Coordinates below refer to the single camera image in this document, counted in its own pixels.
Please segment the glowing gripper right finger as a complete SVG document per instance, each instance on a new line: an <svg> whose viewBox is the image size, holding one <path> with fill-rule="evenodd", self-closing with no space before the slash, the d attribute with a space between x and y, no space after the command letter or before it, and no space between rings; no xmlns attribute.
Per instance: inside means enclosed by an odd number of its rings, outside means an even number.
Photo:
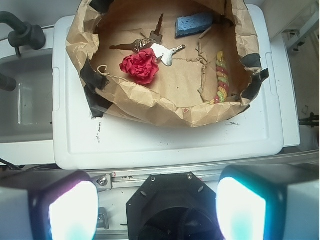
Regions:
<svg viewBox="0 0 320 240"><path fill-rule="evenodd" d="M320 168L316 164L229 165L216 214L227 240L318 240Z"/></svg>

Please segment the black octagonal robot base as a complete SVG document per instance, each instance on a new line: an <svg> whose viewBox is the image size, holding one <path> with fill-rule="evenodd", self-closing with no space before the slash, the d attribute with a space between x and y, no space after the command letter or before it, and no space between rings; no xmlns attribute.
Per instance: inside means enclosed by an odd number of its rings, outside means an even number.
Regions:
<svg viewBox="0 0 320 240"><path fill-rule="evenodd" d="M222 240L216 193L191 172L150 175L126 203L130 240Z"/></svg>

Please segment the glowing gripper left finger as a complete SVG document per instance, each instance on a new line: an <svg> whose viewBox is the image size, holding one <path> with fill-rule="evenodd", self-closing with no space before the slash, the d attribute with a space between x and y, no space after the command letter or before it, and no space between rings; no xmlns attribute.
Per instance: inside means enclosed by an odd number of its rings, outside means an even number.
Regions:
<svg viewBox="0 0 320 240"><path fill-rule="evenodd" d="M97 187L84 171L0 174L2 240L92 240L98 212Z"/></svg>

